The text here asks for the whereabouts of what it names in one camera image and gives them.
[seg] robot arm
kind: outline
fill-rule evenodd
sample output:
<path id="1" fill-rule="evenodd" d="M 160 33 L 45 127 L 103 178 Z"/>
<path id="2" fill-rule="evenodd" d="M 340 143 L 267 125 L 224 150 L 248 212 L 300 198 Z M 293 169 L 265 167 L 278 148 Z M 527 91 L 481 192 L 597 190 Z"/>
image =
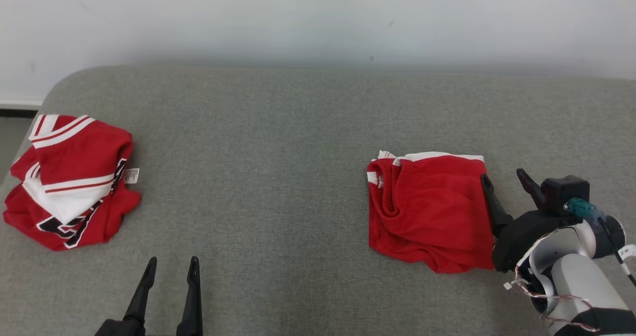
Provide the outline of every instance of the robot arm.
<path id="1" fill-rule="evenodd" d="M 523 169 L 517 175 L 537 210 L 516 220 L 500 205 L 488 176 L 481 177 L 496 238 L 493 263 L 497 271 L 515 273 L 506 287 L 516 284 L 531 297 L 550 335 L 636 334 L 636 316 L 591 260 L 614 253 L 622 262 L 620 223 L 593 209 L 585 180 L 569 175 L 539 186 Z"/>

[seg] black strip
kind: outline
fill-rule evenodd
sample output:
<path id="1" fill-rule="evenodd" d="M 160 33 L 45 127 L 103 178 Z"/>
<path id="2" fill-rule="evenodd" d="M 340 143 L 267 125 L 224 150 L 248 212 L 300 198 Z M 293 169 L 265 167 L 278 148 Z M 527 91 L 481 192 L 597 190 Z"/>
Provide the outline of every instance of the black strip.
<path id="1" fill-rule="evenodd" d="M 0 109 L 0 117 L 2 118 L 28 118 L 33 119 L 38 114 L 38 110 L 14 110 Z"/>
<path id="2" fill-rule="evenodd" d="M 636 316 L 629 310 L 594 307 L 578 314 L 573 323 L 584 323 L 600 329 L 597 335 L 636 334 Z M 565 325 L 555 336 L 589 336 L 592 333 L 574 325 Z"/>

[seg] white baseboard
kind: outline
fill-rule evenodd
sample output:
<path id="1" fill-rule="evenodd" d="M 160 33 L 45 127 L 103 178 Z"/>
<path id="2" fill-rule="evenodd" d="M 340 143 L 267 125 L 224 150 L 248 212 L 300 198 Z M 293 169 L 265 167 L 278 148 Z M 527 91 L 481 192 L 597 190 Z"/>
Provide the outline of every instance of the white baseboard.
<path id="1" fill-rule="evenodd" d="M 39 110 L 43 101 L 43 97 L 0 92 L 0 109 Z"/>

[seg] gray floor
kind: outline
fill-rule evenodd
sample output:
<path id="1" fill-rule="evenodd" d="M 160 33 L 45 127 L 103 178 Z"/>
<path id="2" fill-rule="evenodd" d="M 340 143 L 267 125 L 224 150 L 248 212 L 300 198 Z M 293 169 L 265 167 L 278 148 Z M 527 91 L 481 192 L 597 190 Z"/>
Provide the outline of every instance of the gray floor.
<path id="1" fill-rule="evenodd" d="M 0 187 L 31 121 L 29 118 L 0 118 Z"/>

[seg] black cable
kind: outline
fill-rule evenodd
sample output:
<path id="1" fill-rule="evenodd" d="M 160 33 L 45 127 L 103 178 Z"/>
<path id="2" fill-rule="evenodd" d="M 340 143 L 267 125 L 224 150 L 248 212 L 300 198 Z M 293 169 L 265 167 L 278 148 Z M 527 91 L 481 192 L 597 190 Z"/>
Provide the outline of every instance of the black cable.
<path id="1" fill-rule="evenodd" d="M 630 278 L 630 281 L 632 282 L 632 284 L 634 284 L 634 287 L 636 287 L 636 279 L 634 279 L 634 276 L 630 272 L 630 269 L 627 268 L 627 265 L 625 265 L 625 261 L 623 260 L 621 255 L 618 253 L 618 249 L 616 248 L 616 245 L 614 244 L 614 240 L 612 239 L 612 236 L 609 232 L 609 228 L 607 228 L 607 224 L 601 217 L 598 217 L 597 221 L 598 221 L 598 224 L 600 224 L 600 226 L 603 227 L 603 231 L 605 232 L 605 235 L 607 236 L 607 239 L 609 240 L 609 246 L 612 248 L 612 252 L 614 252 L 616 259 L 618 259 L 618 263 L 621 265 L 621 268 L 623 268 L 623 271 L 627 274 L 627 277 Z"/>

